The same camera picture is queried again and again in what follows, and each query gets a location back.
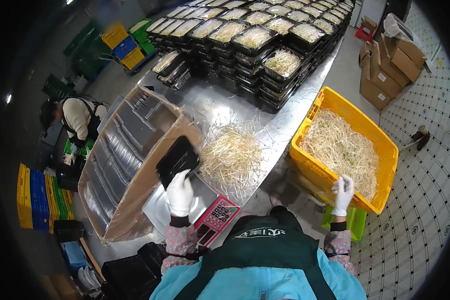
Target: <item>beige sweater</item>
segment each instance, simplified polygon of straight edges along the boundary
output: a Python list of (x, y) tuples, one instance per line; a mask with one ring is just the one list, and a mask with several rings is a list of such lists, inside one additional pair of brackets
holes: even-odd
[[(90, 122), (90, 113), (88, 112), (85, 103), (81, 99), (77, 98), (69, 98), (65, 104), (63, 104), (63, 101), (61, 102), (64, 114), (63, 118), (65, 118), (66, 123), (70, 126), (70, 128), (75, 130), (78, 139), (85, 141), (88, 135), (87, 126)], [(87, 100), (85, 100), (85, 102), (89, 105), (91, 111), (94, 111), (94, 104)], [(107, 111), (108, 109), (106, 106), (100, 105), (97, 107), (95, 115), (98, 116), (100, 120), (103, 120), (107, 114)], [(74, 134), (69, 131), (67, 131), (67, 133), (68, 137), (74, 136)]]

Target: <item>hand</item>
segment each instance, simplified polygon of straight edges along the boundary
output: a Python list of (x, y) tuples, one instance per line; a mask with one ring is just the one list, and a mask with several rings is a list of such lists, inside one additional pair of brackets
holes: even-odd
[(340, 175), (338, 180), (333, 183), (331, 190), (336, 194), (335, 207), (331, 211), (331, 214), (345, 217), (347, 215), (348, 205), (355, 194), (353, 179), (347, 175)]
[(176, 174), (166, 189), (170, 201), (170, 211), (175, 217), (186, 217), (190, 214), (193, 189), (190, 179), (185, 178), (188, 172), (190, 172), (189, 169)]

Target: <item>red stool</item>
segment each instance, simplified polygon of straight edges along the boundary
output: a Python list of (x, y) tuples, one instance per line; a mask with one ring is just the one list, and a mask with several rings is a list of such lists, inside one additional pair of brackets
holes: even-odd
[(373, 31), (369, 30), (369, 33), (366, 33), (363, 31), (363, 28), (365, 28), (365, 26), (363, 24), (361, 24), (360, 28), (355, 33), (355, 38), (363, 39), (363, 40), (368, 41), (369, 43), (372, 43)]

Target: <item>label on box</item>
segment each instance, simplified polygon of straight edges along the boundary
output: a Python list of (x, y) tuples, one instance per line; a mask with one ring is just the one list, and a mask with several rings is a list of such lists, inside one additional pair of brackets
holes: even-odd
[(382, 73), (379, 73), (379, 74), (378, 74), (378, 78), (379, 78), (381, 81), (385, 81), (385, 80), (387, 79), (387, 77), (385, 77), (385, 75), (383, 75)]

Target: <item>cardboard boxes stack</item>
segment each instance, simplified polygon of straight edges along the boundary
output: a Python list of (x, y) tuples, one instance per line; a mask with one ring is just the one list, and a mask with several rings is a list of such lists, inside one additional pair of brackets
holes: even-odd
[(360, 94), (381, 110), (417, 80), (426, 58), (414, 44), (383, 33), (373, 43), (366, 42), (358, 58), (362, 68)]

